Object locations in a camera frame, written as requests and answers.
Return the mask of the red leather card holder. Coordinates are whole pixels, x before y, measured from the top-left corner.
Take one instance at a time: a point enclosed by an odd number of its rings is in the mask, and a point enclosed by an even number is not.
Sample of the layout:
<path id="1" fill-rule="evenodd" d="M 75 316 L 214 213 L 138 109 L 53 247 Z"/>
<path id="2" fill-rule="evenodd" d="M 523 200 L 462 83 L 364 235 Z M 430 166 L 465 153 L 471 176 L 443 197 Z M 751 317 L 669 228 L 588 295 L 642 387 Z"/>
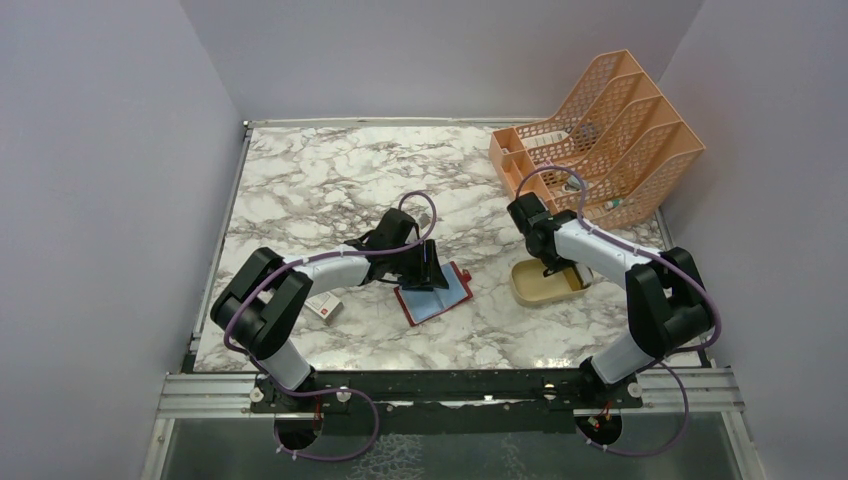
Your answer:
<path id="1" fill-rule="evenodd" d="M 416 291 L 394 288 L 410 327 L 419 326 L 473 298 L 469 286 L 472 276 L 467 269 L 460 269 L 455 262 L 444 264 L 441 269 L 448 281 L 447 289 Z"/>

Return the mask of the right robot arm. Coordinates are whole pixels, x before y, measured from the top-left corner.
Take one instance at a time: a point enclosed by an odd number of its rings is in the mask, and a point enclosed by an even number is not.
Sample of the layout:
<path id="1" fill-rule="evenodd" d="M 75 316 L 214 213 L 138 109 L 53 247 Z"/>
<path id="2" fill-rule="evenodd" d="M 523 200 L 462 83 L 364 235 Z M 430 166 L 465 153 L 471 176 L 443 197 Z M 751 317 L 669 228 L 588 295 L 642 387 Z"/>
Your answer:
<path id="1" fill-rule="evenodd" d="M 534 193 L 519 196 L 507 211 L 528 253 L 541 261 L 544 276 L 585 267 L 626 293 L 626 332 L 579 367 L 577 393 L 585 404 L 604 405 L 627 377 L 683 350 L 702 334 L 719 333 L 717 309 L 687 250 L 641 247 L 575 211 L 551 213 Z"/>

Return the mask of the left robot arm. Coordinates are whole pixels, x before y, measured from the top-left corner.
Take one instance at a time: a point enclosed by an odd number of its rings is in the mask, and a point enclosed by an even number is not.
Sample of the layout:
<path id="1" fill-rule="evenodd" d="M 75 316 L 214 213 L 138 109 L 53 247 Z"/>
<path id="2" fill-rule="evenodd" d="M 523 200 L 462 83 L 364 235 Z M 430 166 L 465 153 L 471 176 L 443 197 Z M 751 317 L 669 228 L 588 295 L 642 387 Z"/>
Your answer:
<path id="1" fill-rule="evenodd" d="M 285 258 L 268 247 L 256 249 L 213 302 L 209 317 L 223 330 L 226 347 L 254 361 L 277 382 L 279 401 L 298 411 L 313 401 L 315 387 L 313 368 L 291 339 L 306 301 L 387 275 L 412 291 L 449 286 L 435 242 L 397 208 L 375 228 L 324 253 Z"/>

